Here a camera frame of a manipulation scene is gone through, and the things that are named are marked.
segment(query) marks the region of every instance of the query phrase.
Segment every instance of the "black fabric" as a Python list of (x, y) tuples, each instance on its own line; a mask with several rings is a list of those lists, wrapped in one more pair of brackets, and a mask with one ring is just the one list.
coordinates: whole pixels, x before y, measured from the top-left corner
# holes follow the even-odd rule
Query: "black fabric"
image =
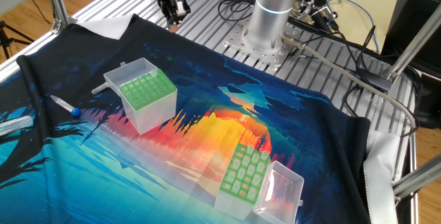
[[(139, 136), (113, 91), (96, 96), (90, 92), (103, 83), (104, 73), (141, 57), (175, 83), (178, 101), (174, 119)], [(36, 216), (45, 223), (237, 222), (213, 210), (215, 196), (210, 190), (189, 184), (183, 176), (193, 174), (163, 163), (178, 163), (174, 159), (189, 150), (204, 151), (203, 143), (195, 148), (189, 139), (212, 114), (219, 123), (242, 123), (238, 120), (244, 115), (256, 120), (256, 130), (266, 131), (257, 136), (258, 131), (246, 126), (247, 132), (237, 142), (247, 144), (244, 135), (256, 135), (250, 140), (256, 142), (252, 145), (257, 150), (269, 151), (273, 161), (305, 178), (299, 223), (370, 222), (362, 166), (370, 122), (343, 114), (324, 95), (216, 54), (139, 17), (133, 18), (119, 41), (69, 26), (17, 63), (21, 71), (0, 84), (0, 121), (31, 115), (35, 125), (0, 140), (0, 198), (20, 196), (25, 189), (31, 193), (0, 209), (7, 222), (29, 223), (35, 217), (23, 215), (16, 205), (22, 210), (38, 209)], [(51, 94), (80, 108), (81, 118), (55, 104)], [(229, 125), (231, 133), (226, 137), (232, 139), (234, 129)], [(140, 140), (157, 143), (145, 149)], [(224, 143), (215, 148), (222, 149)], [(158, 147), (168, 148), (158, 151)], [(172, 151), (167, 159), (166, 151)], [(109, 159), (121, 163), (120, 168), (106, 162)], [(223, 174), (221, 169), (204, 166), (201, 173), (214, 181), (219, 179), (213, 175)], [(127, 170), (133, 170), (135, 179), (126, 178)], [(207, 176), (211, 170), (214, 174)], [(140, 187), (142, 180), (148, 184)], [(157, 193), (164, 189), (175, 193), (172, 201), (168, 201), (171, 196)], [(84, 201), (86, 193), (89, 200)], [(140, 211), (132, 211), (139, 206)], [(261, 221), (255, 215), (245, 219), (246, 223)]]

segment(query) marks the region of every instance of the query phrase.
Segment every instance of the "plastic box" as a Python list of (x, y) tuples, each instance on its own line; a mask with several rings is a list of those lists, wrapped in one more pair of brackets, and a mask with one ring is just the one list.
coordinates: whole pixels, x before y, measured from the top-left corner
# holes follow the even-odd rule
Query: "plastic box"
[(121, 97), (125, 115), (139, 134), (176, 115), (176, 87), (147, 59), (121, 63), (121, 67), (105, 73), (104, 79)]
[[(249, 162), (249, 159), (246, 158), (247, 154), (257, 154), (260, 157), (258, 160), (254, 159), (256, 163), (253, 163), (253, 159)], [(297, 208), (302, 205), (300, 195), (304, 179), (278, 161), (270, 164), (269, 161), (268, 153), (264, 154), (255, 151), (252, 146), (245, 147), (238, 144), (220, 183), (214, 207), (239, 220), (245, 220), (253, 210), (254, 213), (270, 223), (293, 224)], [(246, 172), (248, 172), (251, 166), (256, 168), (254, 176), (261, 177), (263, 180), (258, 182), (253, 181), (253, 178), (247, 186), (245, 177), (248, 173), (242, 176), (243, 172), (239, 173), (239, 171), (247, 167)]]
[(256, 204), (268, 165), (267, 152), (238, 144), (220, 183), (214, 207), (244, 220)]

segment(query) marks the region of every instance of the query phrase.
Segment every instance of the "metal bracket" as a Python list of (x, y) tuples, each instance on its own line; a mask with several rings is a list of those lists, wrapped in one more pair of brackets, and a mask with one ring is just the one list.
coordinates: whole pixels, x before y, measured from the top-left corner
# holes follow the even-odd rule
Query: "metal bracket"
[(49, 0), (54, 11), (54, 25), (51, 32), (59, 34), (64, 28), (71, 23), (76, 23), (76, 19), (69, 17), (64, 6), (63, 0)]
[[(260, 51), (247, 45), (242, 38), (242, 31), (246, 23), (239, 22), (225, 37), (225, 45), (249, 55), (251, 58), (262, 61), (273, 68), (279, 68), (287, 55), (292, 51), (293, 46), (284, 44), (280, 50)], [(285, 34), (293, 35), (296, 33), (293, 28), (286, 27)]]

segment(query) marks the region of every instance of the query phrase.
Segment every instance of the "green pipette tip rack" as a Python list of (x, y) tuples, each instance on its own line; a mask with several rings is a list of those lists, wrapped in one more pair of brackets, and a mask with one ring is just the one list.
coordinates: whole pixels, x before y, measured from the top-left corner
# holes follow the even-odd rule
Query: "green pipette tip rack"
[(153, 75), (152, 73), (145, 74), (119, 87), (135, 111), (176, 91), (176, 86), (161, 69), (156, 70), (155, 77)]
[(220, 183), (220, 191), (256, 204), (263, 178), (271, 161), (268, 152), (238, 144)]

